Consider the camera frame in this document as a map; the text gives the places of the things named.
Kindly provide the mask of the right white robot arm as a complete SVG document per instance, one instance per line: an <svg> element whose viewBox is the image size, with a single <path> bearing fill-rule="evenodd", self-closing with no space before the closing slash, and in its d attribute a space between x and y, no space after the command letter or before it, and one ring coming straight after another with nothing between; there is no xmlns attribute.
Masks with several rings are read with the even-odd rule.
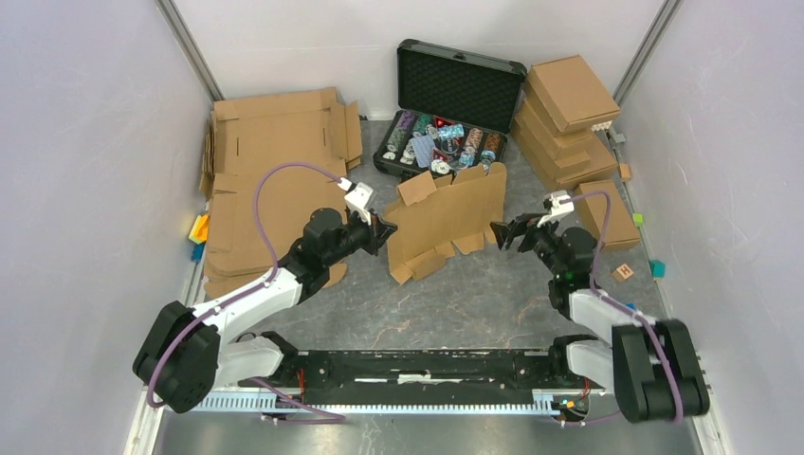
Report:
<svg viewBox="0 0 804 455"><path fill-rule="evenodd" d="M631 423L703 416L711 401L687 326L676 318L648 317L618 303L592 277L597 240L581 227L557 230L539 213L490 225L497 245L534 252L551 272L548 295L566 319L587 336L555 341L547 362L550 379L571 387L582 377L613 393Z"/></svg>

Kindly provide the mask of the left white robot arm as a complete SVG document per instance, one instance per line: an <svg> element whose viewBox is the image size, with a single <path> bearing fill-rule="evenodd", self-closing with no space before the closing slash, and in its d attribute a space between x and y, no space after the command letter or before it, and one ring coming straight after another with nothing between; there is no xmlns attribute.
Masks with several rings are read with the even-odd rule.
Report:
<svg viewBox="0 0 804 455"><path fill-rule="evenodd" d="M268 337L236 337L267 317L318 293L330 269L353 253L376 255L397 231L373 210L318 209L288 252L256 280L193 307L172 301L161 308L133 362L153 408L192 410L211 390L257 377L286 386L298 361Z"/></svg>

